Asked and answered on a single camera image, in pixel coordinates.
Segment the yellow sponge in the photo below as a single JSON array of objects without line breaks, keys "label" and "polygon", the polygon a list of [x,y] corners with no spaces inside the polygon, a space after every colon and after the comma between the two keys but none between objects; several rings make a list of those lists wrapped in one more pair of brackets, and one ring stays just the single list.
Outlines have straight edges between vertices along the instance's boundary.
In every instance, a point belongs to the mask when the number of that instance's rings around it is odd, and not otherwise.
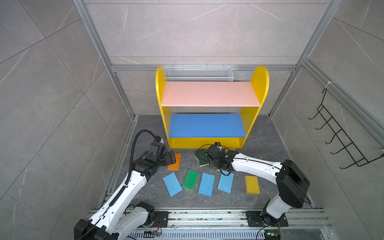
[{"label": "yellow sponge", "polygon": [[245,176],[245,184],[248,195],[259,195],[261,193],[258,177]]}]

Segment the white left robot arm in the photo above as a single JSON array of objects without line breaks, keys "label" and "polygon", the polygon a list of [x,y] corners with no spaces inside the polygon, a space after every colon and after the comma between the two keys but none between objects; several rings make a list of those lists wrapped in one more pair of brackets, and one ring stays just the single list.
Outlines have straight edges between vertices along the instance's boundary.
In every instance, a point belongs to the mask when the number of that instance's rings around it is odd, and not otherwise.
[{"label": "white left robot arm", "polygon": [[119,188],[90,219],[81,219],[74,227],[75,240],[123,240],[138,227],[156,223],[155,207],[140,202],[126,213],[133,198],[160,167],[176,163],[175,153],[161,142],[151,143],[127,174]]}]

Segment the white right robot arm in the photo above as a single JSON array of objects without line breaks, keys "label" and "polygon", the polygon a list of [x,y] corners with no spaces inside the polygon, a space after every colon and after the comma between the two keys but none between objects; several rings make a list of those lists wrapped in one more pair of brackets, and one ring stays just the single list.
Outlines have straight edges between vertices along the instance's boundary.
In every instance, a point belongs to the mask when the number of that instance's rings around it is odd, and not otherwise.
[{"label": "white right robot arm", "polygon": [[304,203],[310,202],[307,199],[310,181],[291,160],[282,163],[264,161],[226,150],[219,143],[210,145],[206,150],[198,150],[197,156],[208,158],[221,172],[248,173],[277,185],[278,193],[267,202],[260,214],[266,226],[277,224],[289,209],[300,209]]}]

